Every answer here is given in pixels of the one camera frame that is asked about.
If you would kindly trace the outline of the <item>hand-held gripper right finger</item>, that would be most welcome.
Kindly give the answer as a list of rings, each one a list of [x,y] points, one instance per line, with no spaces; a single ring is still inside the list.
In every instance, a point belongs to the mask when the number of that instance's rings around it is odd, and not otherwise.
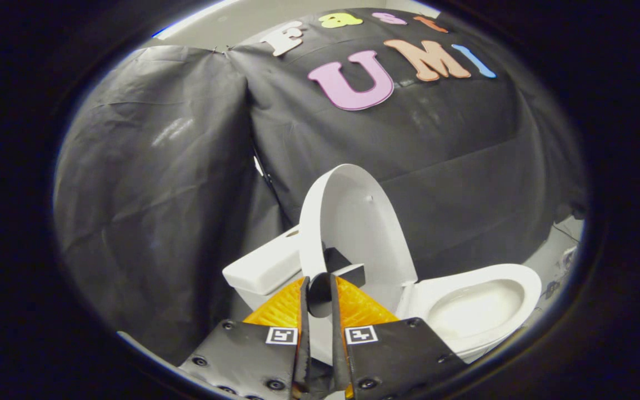
[[[398,319],[346,279],[330,277],[332,392],[407,399],[468,365],[420,317]]]

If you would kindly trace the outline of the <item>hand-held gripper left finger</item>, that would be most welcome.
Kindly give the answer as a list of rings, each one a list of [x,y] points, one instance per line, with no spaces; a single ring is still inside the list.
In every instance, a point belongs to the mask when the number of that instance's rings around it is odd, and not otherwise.
[[[300,399],[308,392],[309,278],[296,279],[243,321],[226,319],[180,368],[248,399]]]

